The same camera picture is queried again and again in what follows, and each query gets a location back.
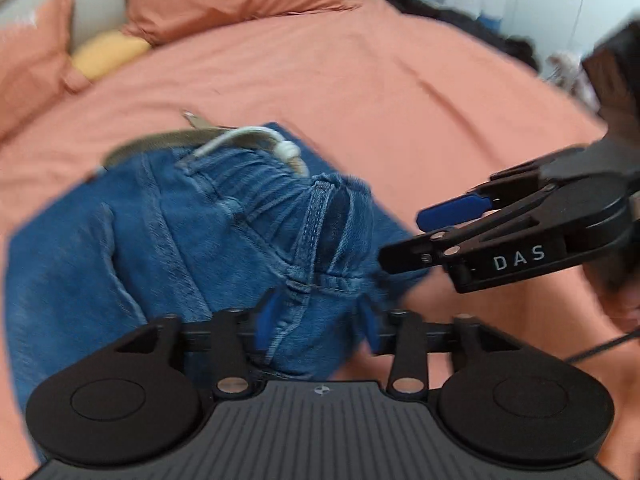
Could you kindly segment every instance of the ribbed black plate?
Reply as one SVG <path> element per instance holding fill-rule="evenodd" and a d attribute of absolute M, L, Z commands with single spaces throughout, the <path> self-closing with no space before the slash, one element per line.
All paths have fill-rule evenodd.
<path fill-rule="evenodd" d="M 52 461 L 34 480 L 611 480 L 594 462 L 521 471 L 460 449 L 422 404 L 375 383 L 271 381 L 224 402 L 188 444 L 139 466 L 83 470 Z"/>

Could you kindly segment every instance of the black circular pad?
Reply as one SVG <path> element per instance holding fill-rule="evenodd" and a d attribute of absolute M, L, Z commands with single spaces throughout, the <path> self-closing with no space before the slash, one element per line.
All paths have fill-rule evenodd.
<path fill-rule="evenodd" d="M 112 352 L 44 381 L 26 408 L 31 435 L 50 456 L 121 466 L 159 456 L 201 419 L 190 381 L 149 355 Z"/>
<path fill-rule="evenodd" d="M 102 379 L 81 386 L 71 397 L 71 407 L 91 420 L 120 420 L 145 403 L 145 389 L 124 379 Z"/>
<path fill-rule="evenodd" d="M 495 403 L 516 416 L 547 418 L 566 408 L 564 388 L 542 377 L 510 377 L 494 388 Z"/>
<path fill-rule="evenodd" d="M 452 375 L 438 397 L 446 428 L 483 456 L 555 468 L 593 458 L 613 401 L 586 373 L 535 351 L 485 354 Z"/>

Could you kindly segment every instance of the blue object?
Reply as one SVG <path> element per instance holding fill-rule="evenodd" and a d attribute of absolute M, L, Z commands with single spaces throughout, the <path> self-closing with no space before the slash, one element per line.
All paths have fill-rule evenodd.
<path fill-rule="evenodd" d="M 255 323 L 254 345 L 257 351 L 266 352 L 269 349 L 271 337 L 277 328 L 276 324 L 284 312 L 283 300 L 282 288 L 278 287 L 262 306 Z"/>
<path fill-rule="evenodd" d="M 369 296 L 361 296 L 357 303 L 360 327 L 364 331 L 365 338 L 373 353 L 380 350 L 380 333 L 378 332 L 378 318 L 372 308 L 372 301 Z"/>
<path fill-rule="evenodd" d="M 44 379 L 147 320 L 206 320 L 277 287 L 254 365 L 326 380 L 363 337 L 358 298 L 393 306 L 425 275 L 383 272 L 379 248 L 410 234 L 366 184 L 268 126 L 316 176 L 264 151 L 220 148 L 182 168 L 192 150 L 157 150 L 76 187 L 17 232 L 4 315 L 22 409 Z M 206 354 L 190 359 L 198 355 L 206 370 Z"/>
<path fill-rule="evenodd" d="M 491 18 L 485 14 L 481 14 L 478 21 L 492 32 L 499 33 L 502 26 L 502 18 Z"/>
<path fill-rule="evenodd" d="M 476 193 L 468 193 L 423 209 L 418 213 L 415 222 L 420 231 L 428 233 L 476 220 L 491 209 L 491 199 Z"/>

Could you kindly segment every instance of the das logo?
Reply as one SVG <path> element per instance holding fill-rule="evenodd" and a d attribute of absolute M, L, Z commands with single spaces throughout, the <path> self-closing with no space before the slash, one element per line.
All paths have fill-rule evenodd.
<path fill-rule="evenodd" d="M 495 270 L 504 270 L 507 267 L 527 266 L 531 262 L 540 262 L 545 259 L 545 251 L 542 245 L 536 245 L 530 250 L 516 251 L 513 255 L 494 256 Z"/>

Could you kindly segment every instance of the dark clothing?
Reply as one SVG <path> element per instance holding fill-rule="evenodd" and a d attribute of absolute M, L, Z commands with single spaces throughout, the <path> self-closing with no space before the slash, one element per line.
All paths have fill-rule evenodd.
<path fill-rule="evenodd" d="M 449 23 L 454 27 L 463 30 L 467 34 L 472 35 L 478 40 L 514 57 L 517 60 L 529 65 L 536 72 L 540 71 L 538 62 L 533 56 L 533 47 L 527 40 L 520 38 L 504 38 L 495 32 L 486 28 L 478 20 L 456 12 L 450 9 L 438 9 L 430 6 L 422 0 L 387 0 L 389 4 L 394 6 L 403 14 L 412 14 L 413 16 L 422 16 L 431 18 L 440 22 Z"/>

